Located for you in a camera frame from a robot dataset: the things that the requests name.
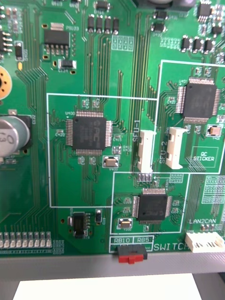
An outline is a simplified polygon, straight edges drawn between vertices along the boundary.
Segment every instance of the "black integrated circuit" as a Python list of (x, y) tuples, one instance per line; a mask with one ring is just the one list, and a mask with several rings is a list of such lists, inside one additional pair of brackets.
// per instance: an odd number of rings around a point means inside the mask
[(44, 42), (46, 45), (60, 45), (69, 47), (69, 32), (63, 30), (44, 31)]
[(213, 79), (190, 77), (178, 88), (176, 112), (183, 114), (185, 123), (205, 124), (217, 114), (219, 94)]
[(184, 117), (211, 118), (217, 87), (214, 84), (188, 83), (186, 86)]
[(163, 221), (166, 216), (167, 195), (143, 195), (140, 196), (137, 220)]
[(73, 149), (105, 150), (106, 118), (74, 117)]
[(198, 20), (200, 22), (205, 22), (210, 15), (211, 15), (210, 3), (207, 1), (201, 1), (201, 3), (199, 4), (199, 7), (198, 7), (198, 12), (197, 12)]
[(77, 111), (67, 120), (67, 145), (78, 155), (101, 155), (112, 144), (112, 125), (102, 112)]
[(84, 212), (75, 212), (73, 214), (73, 229), (74, 236), (77, 239), (82, 239), (85, 229), (85, 214)]

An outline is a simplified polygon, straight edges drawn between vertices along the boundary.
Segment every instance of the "capacitor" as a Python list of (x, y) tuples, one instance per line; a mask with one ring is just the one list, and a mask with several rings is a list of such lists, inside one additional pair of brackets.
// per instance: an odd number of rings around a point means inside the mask
[(30, 139), (27, 125), (16, 116), (0, 117), (0, 157), (7, 157), (22, 147)]

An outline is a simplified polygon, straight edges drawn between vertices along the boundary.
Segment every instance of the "microcontroller chip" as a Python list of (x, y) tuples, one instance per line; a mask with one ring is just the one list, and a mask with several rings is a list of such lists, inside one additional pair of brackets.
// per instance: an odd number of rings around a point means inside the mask
[(73, 149), (104, 150), (106, 118), (74, 117)]
[(215, 84), (189, 82), (186, 86), (183, 116), (185, 118), (211, 118), (216, 91)]
[(211, 15), (211, 6), (209, 3), (200, 3), (198, 7), (198, 17), (209, 17)]
[(166, 217), (167, 195), (140, 195), (138, 221), (163, 221)]
[(77, 111), (67, 120), (67, 145), (78, 155), (101, 155), (112, 144), (112, 126), (102, 112)]
[(46, 45), (69, 46), (69, 32), (46, 29), (44, 31), (44, 42)]

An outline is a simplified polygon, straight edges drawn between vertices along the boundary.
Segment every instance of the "green circuit board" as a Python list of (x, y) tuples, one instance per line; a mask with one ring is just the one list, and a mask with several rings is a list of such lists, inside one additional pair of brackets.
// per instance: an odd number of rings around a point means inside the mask
[(1, 257), (225, 237), (225, 0), (0, 2)]

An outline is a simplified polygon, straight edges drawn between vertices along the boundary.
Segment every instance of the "orange component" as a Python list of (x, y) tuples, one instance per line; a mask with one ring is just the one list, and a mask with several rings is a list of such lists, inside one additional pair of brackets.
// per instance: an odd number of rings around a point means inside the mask
[(143, 259), (144, 259), (143, 254), (122, 255), (122, 256), (119, 256), (119, 263), (134, 264), (134, 263), (137, 263), (137, 262), (142, 262)]

